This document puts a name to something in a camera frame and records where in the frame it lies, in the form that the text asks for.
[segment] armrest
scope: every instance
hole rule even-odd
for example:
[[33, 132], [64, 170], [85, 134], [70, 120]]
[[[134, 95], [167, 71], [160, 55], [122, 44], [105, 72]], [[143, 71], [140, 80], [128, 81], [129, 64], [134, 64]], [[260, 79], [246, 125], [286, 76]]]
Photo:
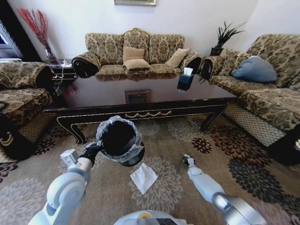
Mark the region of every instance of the armrest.
[[0, 63], [0, 84], [6, 89], [53, 88], [52, 69], [41, 62]]
[[209, 80], [213, 76], [217, 76], [222, 70], [225, 57], [223, 56], [209, 56], [205, 58], [201, 64], [200, 76]]
[[94, 76], [101, 68], [98, 56], [93, 52], [85, 52], [72, 59], [75, 73], [81, 78]]
[[193, 69], [192, 74], [196, 74], [198, 72], [202, 58], [203, 57], [201, 54], [195, 54], [195, 53], [187, 54], [180, 66], [181, 72], [182, 73], [184, 72], [184, 67], [189, 67]]

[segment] rug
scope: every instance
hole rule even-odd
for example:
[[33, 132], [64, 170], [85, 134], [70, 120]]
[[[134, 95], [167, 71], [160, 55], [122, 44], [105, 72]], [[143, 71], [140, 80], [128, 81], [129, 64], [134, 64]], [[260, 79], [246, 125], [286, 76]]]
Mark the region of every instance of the rug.
[[[146, 151], [136, 166], [123, 167], [97, 155], [91, 181], [70, 225], [112, 225], [118, 218], [143, 209], [162, 210], [194, 225], [224, 222], [188, 178], [181, 158], [187, 153], [228, 195], [239, 196], [271, 225], [300, 224], [300, 168], [268, 158], [265, 149], [226, 117], [200, 131], [201, 116], [135, 120]], [[88, 142], [97, 124], [81, 125]], [[83, 153], [75, 138], [59, 125], [38, 143], [35, 155], [22, 162], [0, 164], [0, 224], [26, 225], [44, 206], [50, 183], [66, 171], [60, 154], [70, 148]], [[144, 162], [158, 175], [142, 195], [130, 174]]]

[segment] blue cushion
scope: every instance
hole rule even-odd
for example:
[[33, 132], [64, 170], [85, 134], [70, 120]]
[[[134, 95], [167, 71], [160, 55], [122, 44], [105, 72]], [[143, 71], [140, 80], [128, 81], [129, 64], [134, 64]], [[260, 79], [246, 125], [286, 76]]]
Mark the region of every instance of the blue cushion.
[[269, 83], [277, 80], [273, 66], [258, 56], [251, 56], [242, 61], [238, 69], [232, 71], [235, 78], [256, 82]]

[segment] patterned sofa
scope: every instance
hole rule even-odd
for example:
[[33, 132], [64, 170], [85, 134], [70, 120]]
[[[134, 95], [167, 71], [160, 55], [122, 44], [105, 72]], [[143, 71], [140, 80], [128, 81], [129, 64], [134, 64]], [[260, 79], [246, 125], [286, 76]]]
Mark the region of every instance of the patterned sofa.
[[[15, 161], [9, 158], [1, 147], [1, 145], [11, 147], [6, 145], [8, 137], [5, 134], [7, 132], [16, 128], [19, 134], [31, 143], [35, 143], [49, 121], [55, 116], [51, 113], [43, 113], [43, 109], [52, 102], [54, 92], [51, 78], [53, 75], [52, 69], [40, 62], [0, 63], [0, 101], [7, 104], [1, 111], [5, 117], [4, 120], [1, 118], [0, 127], [0, 163]], [[10, 139], [22, 146], [22, 143], [13, 135]], [[33, 150], [21, 149], [23, 152], [28, 152], [25, 154], [28, 156]]]
[[[170, 79], [191, 67], [197, 72], [202, 55], [189, 53], [179, 68], [165, 64], [178, 48], [183, 48], [184, 37], [179, 34], [148, 34], [138, 28], [124, 34], [88, 33], [85, 36], [88, 52], [73, 58], [76, 74], [82, 78], [96, 75], [99, 81], [130, 79]], [[148, 70], [129, 71], [123, 67], [123, 47], [144, 49]]]
[[[277, 81], [262, 84], [238, 80], [231, 76], [234, 68], [223, 68], [223, 56], [207, 57], [202, 73], [209, 74], [213, 84], [238, 96], [238, 102], [230, 103], [225, 114], [269, 146], [300, 123], [300, 35], [262, 35], [247, 53], [272, 64]], [[222, 69], [228, 75], [219, 76]]]

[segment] white wall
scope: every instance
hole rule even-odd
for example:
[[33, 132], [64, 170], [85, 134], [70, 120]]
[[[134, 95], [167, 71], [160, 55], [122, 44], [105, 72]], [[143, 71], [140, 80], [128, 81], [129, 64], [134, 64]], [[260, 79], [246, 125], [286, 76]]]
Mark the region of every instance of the white wall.
[[300, 0], [259, 0], [235, 49], [246, 51], [262, 34], [300, 34]]
[[[49, 18], [49, 39], [58, 58], [86, 51], [88, 32], [123, 33], [138, 27], [149, 33], [179, 33], [186, 48], [209, 55], [223, 20], [234, 25], [248, 21], [258, 0], [157, 0], [156, 7], [120, 6], [113, 0], [8, 0], [16, 8], [40, 9]], [[18, 16], [42, 59], [45, 51]], [[233, 48], [239, 35], [225, 47]]]

